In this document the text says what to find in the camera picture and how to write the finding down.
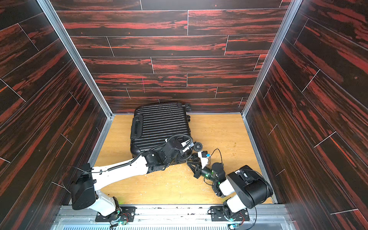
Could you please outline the black ribbed hard-shell suitcase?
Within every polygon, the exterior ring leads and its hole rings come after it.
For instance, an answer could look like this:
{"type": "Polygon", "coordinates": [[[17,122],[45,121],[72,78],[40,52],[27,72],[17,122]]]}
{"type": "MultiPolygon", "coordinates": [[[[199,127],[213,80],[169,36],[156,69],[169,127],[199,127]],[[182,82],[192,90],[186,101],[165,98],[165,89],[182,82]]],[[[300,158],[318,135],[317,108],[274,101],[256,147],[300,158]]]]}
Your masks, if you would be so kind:
{"type": "MultiPolygon", "coordinates": [[[[138,107],[134,112],[130,134],[130,152],[136,157],[142,152],[151,150],[165,143],[173,135],[189,135],[191,111],[188,103],[168,102],[149,104],[138,107]]],[[[194,142],[194,148],[202,151],[203,145],[194,142]]]]}

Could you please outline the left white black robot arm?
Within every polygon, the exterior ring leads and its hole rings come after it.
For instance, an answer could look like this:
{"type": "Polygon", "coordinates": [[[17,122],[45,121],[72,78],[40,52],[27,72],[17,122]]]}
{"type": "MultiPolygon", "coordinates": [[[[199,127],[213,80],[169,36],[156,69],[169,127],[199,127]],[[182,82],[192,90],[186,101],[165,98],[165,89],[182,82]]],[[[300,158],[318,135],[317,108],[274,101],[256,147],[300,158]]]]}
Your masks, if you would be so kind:
{"type": "Polygon", "coordinates": [[[100,167],[85,164],[70,186],[72,209],[92,209],[104,217],[117,216],[121,212],[117,198],[104,194],[102,188],[130,177],[164,171],[176,161],[184,162],[190,158],[193,144],[191,136],[176,134],[131,160],[100,167]]]}

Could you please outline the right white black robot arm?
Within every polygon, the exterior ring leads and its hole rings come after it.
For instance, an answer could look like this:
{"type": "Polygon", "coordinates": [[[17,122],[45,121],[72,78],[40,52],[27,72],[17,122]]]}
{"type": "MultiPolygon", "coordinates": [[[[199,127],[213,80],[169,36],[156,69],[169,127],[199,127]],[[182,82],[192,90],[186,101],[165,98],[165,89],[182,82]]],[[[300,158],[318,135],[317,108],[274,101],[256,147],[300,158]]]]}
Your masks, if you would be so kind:
{"type": "Polygon", "coordinates": [[[233,197],[223,202],[220,213],[230,219],[240,215],[242,210],[253,209],[264,203],[273,195],[271,185],[257,171],[248,165],[240,169],[225,173],[223,163],[210,163],[211,155],[205,151],[194,154],[187,161],[187,165],[195,178],[203,177],[209,180],[216,196],[233,197]]]}

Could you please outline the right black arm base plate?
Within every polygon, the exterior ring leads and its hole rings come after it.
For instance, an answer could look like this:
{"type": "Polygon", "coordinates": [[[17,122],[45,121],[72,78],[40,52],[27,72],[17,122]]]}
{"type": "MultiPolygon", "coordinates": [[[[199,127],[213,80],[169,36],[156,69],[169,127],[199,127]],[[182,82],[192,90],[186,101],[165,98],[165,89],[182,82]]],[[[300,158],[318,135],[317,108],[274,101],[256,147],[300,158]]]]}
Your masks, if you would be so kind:
{"type": "Polygon", "coordinates": [[[211,220],[214,222],[220,221],[249,221],[249,213],[247,208],[238,212],[232,212],[229,208],[224,206],[211,206],[208,210],[211,220]]]}

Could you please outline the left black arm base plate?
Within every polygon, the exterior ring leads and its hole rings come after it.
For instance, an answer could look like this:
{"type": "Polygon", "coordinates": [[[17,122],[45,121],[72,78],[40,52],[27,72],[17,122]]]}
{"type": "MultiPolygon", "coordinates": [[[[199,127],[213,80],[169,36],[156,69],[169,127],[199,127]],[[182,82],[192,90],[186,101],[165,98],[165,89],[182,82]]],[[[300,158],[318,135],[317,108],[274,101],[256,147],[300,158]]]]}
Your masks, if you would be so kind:
{"type": "Polygon", "coordinates": [[[120,210],[113,212],[108,216],[103,216],[101,213],[97,213],[95,218],[96,222],[133,222],[136,215],[136,207],[134,206],[120,206],[120,210]]]}

